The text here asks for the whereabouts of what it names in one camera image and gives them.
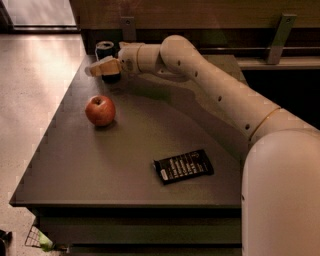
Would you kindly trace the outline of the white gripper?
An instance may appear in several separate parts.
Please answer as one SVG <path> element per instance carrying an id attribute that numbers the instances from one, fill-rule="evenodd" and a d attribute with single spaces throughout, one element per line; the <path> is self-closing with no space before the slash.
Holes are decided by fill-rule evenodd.
<path id="1" fill-rule="evenodd" d="M 119 42 L 119 61 L 112 56 L 107 56 L 87 66 L 85 68 L 85 73 L 91 77 L 109 76 L 118 75 L 123 69 L 128 73 L 138 74 L 140 72 L 138 66 L 138 53 L 139 49 L 144 44 L 145 43 L 121 41 Z"/>

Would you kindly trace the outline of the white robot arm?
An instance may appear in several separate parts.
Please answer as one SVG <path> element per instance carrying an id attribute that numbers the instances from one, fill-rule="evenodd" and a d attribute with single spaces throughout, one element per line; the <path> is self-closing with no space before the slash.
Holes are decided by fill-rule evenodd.
<path id="1" fill-rule="evenodd" d="M 320 256 L 320 131 L 208 62 L 184 37 L 121 43 L 89 76 L 186 78 L 232 119 L 250 146 L 242 176 L 242 256 Z"/>

